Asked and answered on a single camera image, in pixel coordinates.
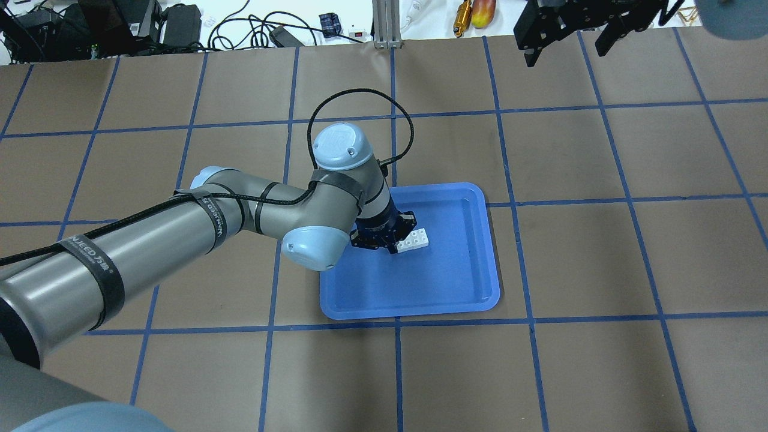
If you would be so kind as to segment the black laptop equipment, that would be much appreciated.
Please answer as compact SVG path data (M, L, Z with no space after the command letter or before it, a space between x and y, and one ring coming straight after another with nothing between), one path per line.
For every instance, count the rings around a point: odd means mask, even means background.
M11 61L33 63L136 55L159 42L157 1L75 1L60 11L40 2L12 14L2 2L2 45Z

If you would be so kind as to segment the black power adapter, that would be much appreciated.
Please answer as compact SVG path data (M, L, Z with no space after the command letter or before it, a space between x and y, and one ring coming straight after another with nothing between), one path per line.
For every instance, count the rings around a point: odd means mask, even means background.
M200 8L176 4L162 12L164 30L162 43L167 46L194 46L200 40L202 27Z

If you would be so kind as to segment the aluminium frame post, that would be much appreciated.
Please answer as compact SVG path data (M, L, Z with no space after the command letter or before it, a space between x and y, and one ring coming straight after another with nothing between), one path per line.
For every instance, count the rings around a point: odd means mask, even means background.
M372 39L376 49L400 49L400 1L373 0Z

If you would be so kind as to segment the blue plastic tray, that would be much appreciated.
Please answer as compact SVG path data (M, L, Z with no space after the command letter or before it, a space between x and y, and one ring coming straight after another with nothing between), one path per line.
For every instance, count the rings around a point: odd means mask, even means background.
M319 306L332 320L488 311L501 298L485 195L468 182L391 189L413 211L428 245L390 254L349 246L319 276Z

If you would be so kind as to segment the long white building block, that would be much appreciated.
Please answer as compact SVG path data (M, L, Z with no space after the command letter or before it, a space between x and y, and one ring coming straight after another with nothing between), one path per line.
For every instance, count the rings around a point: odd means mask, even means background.
M396 243L396 252L403 253L407 251L417 250L420 248L426 248L430 245L430 239L428 238L425 229L415 229L410 232L403 240Z

